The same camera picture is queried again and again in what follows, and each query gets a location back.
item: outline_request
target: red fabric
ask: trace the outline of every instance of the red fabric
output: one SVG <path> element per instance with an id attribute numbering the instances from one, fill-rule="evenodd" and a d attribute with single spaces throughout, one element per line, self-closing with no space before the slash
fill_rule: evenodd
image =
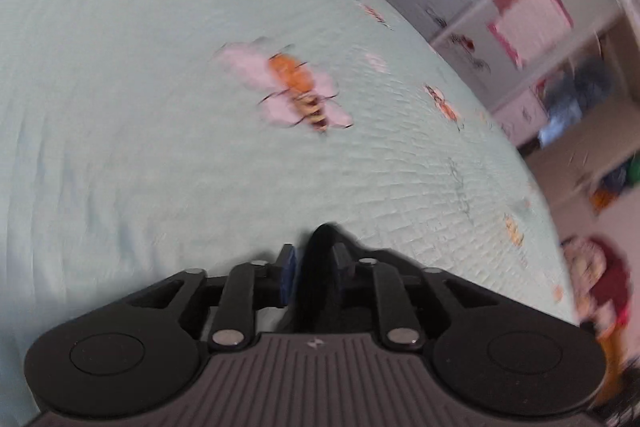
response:
<path id="1" fill-rule="evenodd" d="M 621 328 L 626 328 L 629 325 L 630 318 L 631 318 L 631 314 L 629 311 L 629 306 L 627 306 L 624 310 L 622 310 L 622 313 L 618 315 L 616 324 L 619 325 Z"/>
<path id="2" fill-rule="evenodd" d="M 600 280 L 591 288 L 590 294 L 598 306 L 612 301 L 618 319 L 625 320 L 629 304 L 629 270 L 622 257 L 605 239 L 601 237 L 590 237 L 589 239 L 602 248 L 607 260 L 607 269 Z"/>

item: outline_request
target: ribbed gray surface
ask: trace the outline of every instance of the ribbed gray surface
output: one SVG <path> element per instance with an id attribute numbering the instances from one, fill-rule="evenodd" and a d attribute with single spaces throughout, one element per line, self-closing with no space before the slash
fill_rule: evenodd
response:
<path id="1" fill-rule="evenodd" d="M 486 427 L 516 425 L 444 393 L 422 361 L 357 335 L 264 335 L 257 346 L 213 357 L 187 393 L 156 411 L 85 422 L 52 413 L 33 427 Z M 545 425 L 596 427 L 580 415 Z"/>

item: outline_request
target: round black pad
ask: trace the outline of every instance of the round black pad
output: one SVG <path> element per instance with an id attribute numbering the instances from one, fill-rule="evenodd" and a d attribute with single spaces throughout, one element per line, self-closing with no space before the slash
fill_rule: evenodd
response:
<path id="1" fill-rule="evenodd" d="M 122 333 L 92 335 L 71 349 L 71 362 L 80 371 L 106 377 L 130 371 L 145 356 L 145 346 Z"/>
<path id="2" fill-rule="evenodd" d="M 199 365 L 196 343 L 174 319 L 123 305 L 45 333 L 28 350 L 24 374 L 41 407 L 113 418 L 166 402 Z"/>
<path id="3" fill-rule="evenodd" d="M 548 373 L 562 360 L 562 348 L 558 343 L 531 331 L 497 337 L 489 343 L 488 354 L 505 371 L 521 375 Z"/>
<path id="4" fill-rule="evenodd" d="M 466 310 L 436 341 L 433 365 L 462 400 L 512 417 L 584 407 L 606 367 L 593 337 L 516 305 Z"/>

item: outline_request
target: bee print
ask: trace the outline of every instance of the bee print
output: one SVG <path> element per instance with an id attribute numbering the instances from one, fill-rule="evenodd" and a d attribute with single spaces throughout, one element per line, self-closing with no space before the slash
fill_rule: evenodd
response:
<path id="1" fill-rule="evenodd" d="M 562 286 L 559 284 L 556 284 L 553 289 L 553 294 L 554 294 L 554 301 L 556 303 L 560 302 L 564 297 L 564 290 L 562 289 Z"/>
<path id="2" fill-rule="evenodd" d="M 255 89 L 271 92 L 260 105 L 274 123 L 307 123 L 324 134 L 330 126 L 350 127 L 351 117 L 332 98 L 338 94 L 331 77 L 285 53 L 266 57 L 250 44 L 228 44 L 222 58 Z"/>
<path id="3" fill-rule="evenodd" d="M 380 15 L 380 13 L 378 13 L 377 11 L 375 11 L 371 6 L 369 6 L 368 4 L 363 4 L 363 3 L 359 3 L 360 7 L 370 16 L 372 16 L 375 20 L 377 20 L 380 24 L 382 24 L 383 26 L 385 26 L 388 29 L 391 29 L 391 26 L 389 26 L 389 24 L 385 21 L 385 18 Z"/>
<path id="4" fill-rule="evenodd" d="M 509 237 L 511 242 L 516 247 L 521 247 L 524 242 L 524 234 L 518 230 L 518 225 L 513 220 L 511 216 L 504 216 L 504 223 L 507 225 L 507 232 L 509 232 Z"/>
<path id="5" fill-rule="evenodd" d="M 458 130 L 464 128 L 464 125 L 462 124 L 462 118 L 460 117 L 459 113 L 455 109 L 453 109 L 453 106 L 449 102 L 447 102 L 447 100 L 445 100 L 441 90 L 425 85 L 424 91 L 428 92 L 431 95 L 431 98 L 436 103 L 436 107 L 447 118 L 447 120 L 454 122 L 458 126 Z"/>

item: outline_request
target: light blue bedspread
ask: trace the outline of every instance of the light blue bedspread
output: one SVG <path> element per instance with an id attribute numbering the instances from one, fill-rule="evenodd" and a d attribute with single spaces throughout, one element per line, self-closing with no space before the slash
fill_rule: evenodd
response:
<path id="1" fill-rule="evenodd" d="M 21 365 L 48 328 L 326 221 L 571 319 L 524 164 L 383 0 L 0 0 L 0 42 L 2 426 L 36 412 Z M 296 113 L 260 104 L 285 84 L 228 43 L 254 73 L 283 50 L 307 62 L 328 123 L 353 125 L 270 121 Z"/>

